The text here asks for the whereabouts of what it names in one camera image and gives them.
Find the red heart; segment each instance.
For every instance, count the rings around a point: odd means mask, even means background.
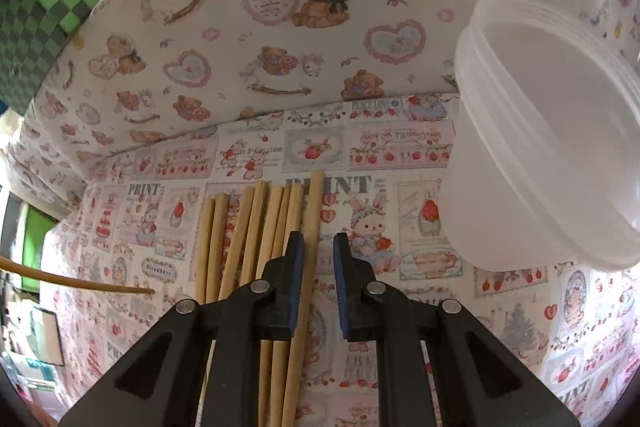
[[[321,210],[320,219],[325,223],[330,223],[335,219],[335,210]]]
[[[545,317],[548,318],[550,321],[554,319],[554,317],[556,316],[556,313],[558,313],[557,304],[554,304],[553,306],[547,306],[545,308]]]
[[[324,206],[331,206],[335,203],[336,199],[335,194],[324,194],[322,196],[322,204],[324,204]]]

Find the plastic container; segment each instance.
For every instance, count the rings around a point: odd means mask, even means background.
[[[475,266],[640,262],[640,90],[577,19],[479,0],[455,58],[461,106],[438,206]]]

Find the brown curved stick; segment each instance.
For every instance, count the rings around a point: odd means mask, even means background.
[[[31,277],[38,281],[50,282],[52,284],[59,284],[61,286],[69,286],[71,288],[80,288],[82,290],[94,290],[98,292],[113,292],[113,293],[155,293],[151,288],[139,288],[136,286],[119,286],[117,284],[105,284],[103,282],[84,281],[81,279],[73,279],[72,277],[63,277],[62,275],[55,275],[49,272],[43,272],[36,270],[35,268],[29,268],[22,264],[14,263],[4,257],[0,257],[0,270],[6,270],[7,272],[17,273],[23,277]]]

